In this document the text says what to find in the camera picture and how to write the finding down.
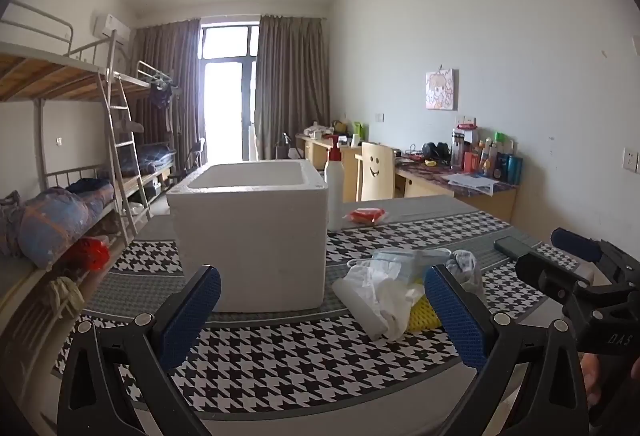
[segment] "curtain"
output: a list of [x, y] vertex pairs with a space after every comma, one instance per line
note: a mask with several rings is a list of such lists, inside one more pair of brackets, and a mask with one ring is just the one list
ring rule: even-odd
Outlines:
[[[193, 143], [205, 135], [204, 94], [198, 76], [199, 39], [199, 19], [141, 28], [134, 37], [132, 69], [135, 71], [142, 60], [171, 76], [182, 90], [172, 103], [173, 132], [167, 131], [164, 110], [156, 108], [148, 98], [134, 103], [134, 121], [145, 128], [137, 140], [140, 143], [173, 140], [178, 171], [184, 167]], [[202, 156], [206, 162], [206, 150]]]
[[256, 61], [258, 158], [273, 159], [286, 132], [292, 139], [315, 120], [329, 125], [329, 89], [322, 20], [263, 16]]

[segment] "wall outlet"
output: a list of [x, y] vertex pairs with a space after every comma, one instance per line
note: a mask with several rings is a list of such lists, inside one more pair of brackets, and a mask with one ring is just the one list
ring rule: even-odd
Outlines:
[[638, 151], [625, 147], [622, 157], [622, 168], [631, 172], [636, 172], [638, 168]]

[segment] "white tissue roll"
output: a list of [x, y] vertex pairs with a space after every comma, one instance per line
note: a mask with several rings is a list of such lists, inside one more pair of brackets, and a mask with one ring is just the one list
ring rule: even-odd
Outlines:
[[336, 297], [343, 302], [351, 312], [351, 315], [360, 323], [360, 326], [362, 326], [362, 329], [371, 340], [378, 340], [386, 333], [387, 327], [383, 321], [373, 313], [373, 310], [349, 283], [339, 278], [331, 285], [331, 288], [334, 290]]

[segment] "silver bolt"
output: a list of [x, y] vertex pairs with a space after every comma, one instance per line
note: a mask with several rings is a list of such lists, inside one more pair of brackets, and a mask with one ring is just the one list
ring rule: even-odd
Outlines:
[[497, 313], [494, 315], [494, 321], [500, 324], [500, 326], [507, 326], [511, 323], [511, 317], [506, 313]]
[[563, 320], [558, 319], [556, 322], [554, 322], [554, 328], [564, 333], [569, 329], [569, 326], [567, 326], [566, 322], [564, 322]]
[[151, 322], [152, 318], [153, 317], [149, 313], [141, 313], [135, 318], [134, 322], [137, 326], [146, 326]]
[[78, 326], [78, 333], [87, 333], [87, 331], [91, 329], [91, 326], [93, 325], [89, 321], [81, 322]]

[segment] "yellow mesh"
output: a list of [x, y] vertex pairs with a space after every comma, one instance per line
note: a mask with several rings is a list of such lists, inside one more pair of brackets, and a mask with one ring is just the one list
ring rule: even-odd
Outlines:
[[423, 295], [420, 300], [411, 308], [411, 314], [409, 315], [409, 325], [407, 326], [408, 332], [418, 332], [424, 330], [434, 330], [442, 326], [440, 319], [436, 315], [436, 312], [427, 301], [427, 298]]

